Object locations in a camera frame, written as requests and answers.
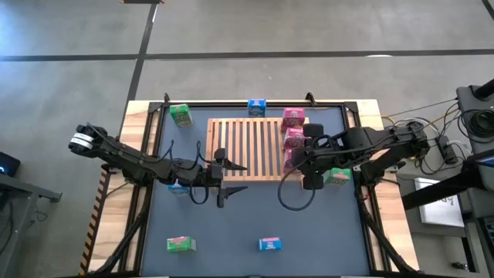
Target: blue box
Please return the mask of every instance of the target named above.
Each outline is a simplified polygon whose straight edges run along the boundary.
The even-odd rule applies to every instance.
[[[266,100],[264,99],[250,99],[247,107],[249,109],[249,117],[266,116]]]
[[[281,239],[279,237],[264,238],[259,240],[259,251],[281,250]]]
[[[179,184],[169,185],[168,191],[177,197],[189,196],[189,194],[191,194],[190,187],[181,186]]]

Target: metal frame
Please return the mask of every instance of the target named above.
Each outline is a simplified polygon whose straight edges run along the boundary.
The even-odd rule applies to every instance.
[[[49,199],[50,202],[59,202],[62,193],[40,188],[8,175],[0,175],[0,192],[2,192],[2,207],[5,207],[7,202],[11,202],[13,231],[3,254],[0,254],[0,277],[12,277],[22,239],[30,227],[30,216],[36,202],[41,197]]]

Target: gray floor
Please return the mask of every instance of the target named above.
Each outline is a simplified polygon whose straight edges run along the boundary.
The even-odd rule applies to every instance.
[[[149,8],[0,0],[0,56],[136,54]],[[147,52],[492,49],[493,32],[480,0],[175,0],[159,7]],[[147,61],[136,99],[165,92],[176,100],[293,99],[310,91],[320,99],[378,99],[381,113],[392,114],[492,79],[493,63],[494,56]],[[66,145],[87,121],[118,132],[134,66],[0,62],[0,151],[22,161],[21,179],[63,192],[58,205],[39,204],[49,218],[29,230],[19,277],[76,274],[101,161],[72,155]],[[447,107],[402,117],[432,120]],[[465,141],[455,127],[447,135]],[[429,161],[438,163],[437,154]],[[418,173],[410,165],[403,172]],[[468,275],[448,266],[463,259],[459,239],[413,240],[427,273],[487,276],[485,267]]]

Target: wooden rack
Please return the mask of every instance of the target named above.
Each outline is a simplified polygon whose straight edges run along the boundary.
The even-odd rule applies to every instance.
[[[282,118],[209,119],[206,138],[206,159],[223,147],[230,161],[246,171],[225,171],[224,181],[280,181],[283,177]],[[300,181],[293,174],[289,180]]]

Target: green box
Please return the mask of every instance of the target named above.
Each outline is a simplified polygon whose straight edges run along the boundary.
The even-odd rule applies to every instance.
[[[343,185],[352,179],[350,169],[333,168],[323,174],[323,181],[326,185]]]
[[[188,127],[192,125],[192,115],[187,104],[170,106],[170,115],[178,127]]]
[[[190,236],[181,236],[179,238],[167,239],[167,251],[168,252],[182,252],[194,250],[195,251],[195,239]]]

